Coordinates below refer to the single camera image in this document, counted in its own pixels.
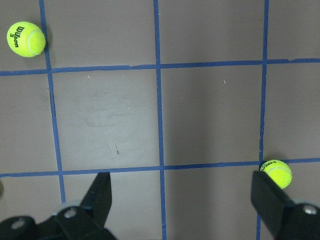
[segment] yellow-green tennis ball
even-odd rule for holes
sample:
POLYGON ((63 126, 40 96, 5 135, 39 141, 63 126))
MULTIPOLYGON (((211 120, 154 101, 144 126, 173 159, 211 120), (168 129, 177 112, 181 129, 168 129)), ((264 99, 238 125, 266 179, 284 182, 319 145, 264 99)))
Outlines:
POLYGON ((20 21, 13 24, 6 39, 9 47, 22 57, 34 57, 41 54, 46 45, 43 32, 31 22, 20 21))
POLYGON ((279 160, 266 161, 260 168, 281 188, 286 188, 292 180, 290 167, 279 160))

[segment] vertical blue line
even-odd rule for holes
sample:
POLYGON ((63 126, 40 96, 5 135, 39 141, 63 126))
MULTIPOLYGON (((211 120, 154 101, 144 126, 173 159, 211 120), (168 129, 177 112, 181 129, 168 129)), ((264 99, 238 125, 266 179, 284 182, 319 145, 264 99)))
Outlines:
MULTIPOLYGON (((259 142, 259 166, 264 159, 264 134, 267 90, 267 60, 268 60, 268 24, 269 24, 269 0, 264 1, 263 20, 263 52, 262 52, 262 81, 261 81, 261 112, 260 112, 260 142, 259 142)), ((261 218, 256 217, 256 240, 260 240, 261 218)))
POLYGON ((159 1, 153 0, 154 9, 154 38, 155 38, 155 64, 157 84, 157 114, 159 135, 159 166, 160 166, 160 196, 161 196, 161 225, 162 240, 167 240, 166 223, 166 191, 165 191, 165 161, 164 161, 164 135, 162 117, 162 88, 161 88, 161 53, 160 53, 160 24, 159 24, 159 1))
POLYGON ((50 54, 49 54, 49 47, 48 47, 48 33, 47 33, 47 22, 46 22, 44 0, 39 0, 39 5, 40 5, 42 31, 45 36, 45 40, 47 42, 45 49, 44 49, 45 64, 46 64, 46 71, 47 71, 48 84, 49 84, 53 139, 54 139, 54 146, 55 146, 56 164, 57 164, 58 176, 59 176, 61 202, 64 203, 66 201, 66 194, 65 194, 65 184, 64 184, 62 162, 61 162, 58 124, 57 124, 57 116, 56 116, 56 105, 55 105, 55 97, 54 97, 54 81, 53 81, 53 77, 52 77, 52 69, 51 69, 50 54))

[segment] bolt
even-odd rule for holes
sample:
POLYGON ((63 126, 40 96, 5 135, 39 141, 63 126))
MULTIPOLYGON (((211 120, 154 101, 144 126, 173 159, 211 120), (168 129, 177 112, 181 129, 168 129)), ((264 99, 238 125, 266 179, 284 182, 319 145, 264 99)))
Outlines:
POLYGON ((64 217, 66 219, 73 218, 75 215, 77 215, 77 211, 74 207, 71 207, 68 211, 64 213, 64 217))
POLYGON ((11 225, 11 228, 13 230, 17 230, 21 227, 23 227, 25 225, 25 220, 23 220, 21 217, 19 218, 18 221, 15 221, 12 225, 11 225))
POLYGON ((303 211, 304 211, 306 214, 310 214, 310 215, 315 215, 315 214, 317 214, 317 209, 316 209, 314 206, 311 206, 311 205, 304 205, 304 206, 303 206, 303 211))

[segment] tennis ball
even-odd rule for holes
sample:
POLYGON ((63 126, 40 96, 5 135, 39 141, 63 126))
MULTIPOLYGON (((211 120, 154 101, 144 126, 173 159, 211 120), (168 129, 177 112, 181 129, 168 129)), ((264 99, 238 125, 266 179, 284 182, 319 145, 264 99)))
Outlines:
POLYGON ((286 188, 291 180, 292 173, 290 167, 283 161, 270 160, 266 161, 260 168, 260 171, 265 172, 268 176, 281 188, 286 188))
POLYGON ((46 39, 37 25, 31 22, 20 21, 13 24, 6 39, 12 51, 22 57, 34 57, 45 48, 46 39))

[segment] metal screw head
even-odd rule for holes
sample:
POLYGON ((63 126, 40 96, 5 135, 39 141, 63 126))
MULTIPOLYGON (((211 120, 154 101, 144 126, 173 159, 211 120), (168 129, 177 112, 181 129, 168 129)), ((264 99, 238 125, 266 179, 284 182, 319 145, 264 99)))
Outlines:
POLYGON ((64 217, 66 219, 73 218, 75 215, 77 215, 77 211, 74 207, 70 208, 68 211, 64 213, 64 217))
POLYGON ((315 214, 317 214, 317 209, 316 209, 314 206, 311 206, 311 205, 304 205, 304 206, 303 206, 303 211, 304 211, 306 214, 310 214, 310 215, 315 215, 315 214))
POLYGON ((23 220, 23 218, 20 217, 18 221, 15 221, 15 222, 11 225, 11 228, 12 228, 13 230, 17 230, 17 229, 23 227, 23 226, 25 225, 25 223, 26 223, 25 220, 23 220))

